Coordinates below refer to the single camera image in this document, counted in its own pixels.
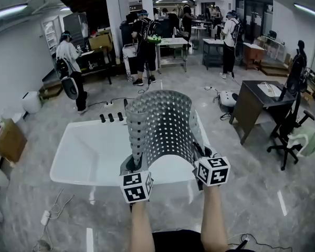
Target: white shirt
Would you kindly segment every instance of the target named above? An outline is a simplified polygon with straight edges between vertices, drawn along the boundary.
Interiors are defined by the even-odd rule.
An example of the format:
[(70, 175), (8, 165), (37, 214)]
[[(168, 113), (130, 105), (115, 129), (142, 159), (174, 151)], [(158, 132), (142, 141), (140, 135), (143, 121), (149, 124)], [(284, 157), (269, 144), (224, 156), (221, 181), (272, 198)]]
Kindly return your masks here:
[[(75, 47), (72, 43), (66, 42), (63, 40), (56, 49), (56, 58), (67, 59), (69, 63), (71, 63), (73, 69), (76, 72), (81, 72), (78, 63), (76, 63), (76, 59), (79, 57), (79, 54), (76, 52)], [(68, 65), (69, 74), (72, 72), (72, 68)]]
[(235, 18), (232, 18), (232, 19), (229, 19), (224, 25), (223, 33), (226, 34), (226, 36), (224, 38), (224, 42), (229, 47), (235, 46), (235, 42), (232, 39), (231, 33), (235, 29), (235, 26), (237, 23), (238, 23), (238, 21)]

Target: ceiling light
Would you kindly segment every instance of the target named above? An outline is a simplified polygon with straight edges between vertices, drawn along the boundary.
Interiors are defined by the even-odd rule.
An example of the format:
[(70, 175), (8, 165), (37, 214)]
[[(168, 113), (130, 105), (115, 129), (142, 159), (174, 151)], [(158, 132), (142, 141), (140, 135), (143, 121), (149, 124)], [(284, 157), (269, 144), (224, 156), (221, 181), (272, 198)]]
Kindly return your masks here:
[(13, 6), (13, 7), (9, 7), (9, 8), (0, 10), (0, 18), (6, 17), (6, 16), (14, 14), (14, 13), (18, 13), (18, 12), (24, 10), (26, 7), (27, 7), (27, 5), (24, 4), (24, 5)]
[(305, 12), (308, 12), (309, 14), (315, 16), (315, 11), (313, 11), (313, 10), (307, 8), (307, 7), (301, 6), (301, 5), (299, 5), (299, 4), (294, 4), (294, 5), (295, 5), (295, 7), (297, 7), (298, 9), (303, 10), (303, 11), (305, 11)]

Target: white box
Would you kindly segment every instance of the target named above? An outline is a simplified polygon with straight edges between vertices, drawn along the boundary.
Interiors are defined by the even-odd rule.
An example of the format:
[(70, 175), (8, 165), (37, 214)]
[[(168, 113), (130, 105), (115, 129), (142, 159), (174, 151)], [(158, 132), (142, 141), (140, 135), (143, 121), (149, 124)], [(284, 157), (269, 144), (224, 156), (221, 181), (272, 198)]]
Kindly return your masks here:
[(120, 176), (120, 188), (127, 203), (148, 201), (153, 183), (149, 171)]
[(207, 186), (227, 183), (230, 163), (226, 157), (203, 157), (198, 161), (196, 176)]

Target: perforated metal sheet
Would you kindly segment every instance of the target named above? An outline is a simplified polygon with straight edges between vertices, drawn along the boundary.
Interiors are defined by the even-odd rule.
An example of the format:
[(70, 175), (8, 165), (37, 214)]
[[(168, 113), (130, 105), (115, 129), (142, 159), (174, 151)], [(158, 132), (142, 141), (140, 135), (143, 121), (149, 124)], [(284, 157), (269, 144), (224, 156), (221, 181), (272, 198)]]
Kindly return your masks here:
[(177, 91), (146, 92), (126, 107), (134, 162), (144, 153), (148, 167), (163, 155), (178, 155), (193, 163), (192, 143), (203, 139), (191, 99)]

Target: white sink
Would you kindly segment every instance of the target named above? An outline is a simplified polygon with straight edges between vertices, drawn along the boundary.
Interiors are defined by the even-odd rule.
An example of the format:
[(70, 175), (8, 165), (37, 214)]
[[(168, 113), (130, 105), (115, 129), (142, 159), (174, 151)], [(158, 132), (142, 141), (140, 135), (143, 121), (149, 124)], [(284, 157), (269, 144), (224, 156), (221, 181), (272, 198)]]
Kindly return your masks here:
[[(209, 144), (202, 123), (198, 117), (204, 144)], [(76, 122), (67, 125), (57, 149), (50, 170), (54, 182), (92, 186), (112, 187), (120, 192), (120, 165), (132, 154), (126, 121), (100, 120)], [(161, 190), (178, 196), (198, 193), (193, 167), (176, 155), (165, 155), (150, 167), (154, 187), (151, 199)]]

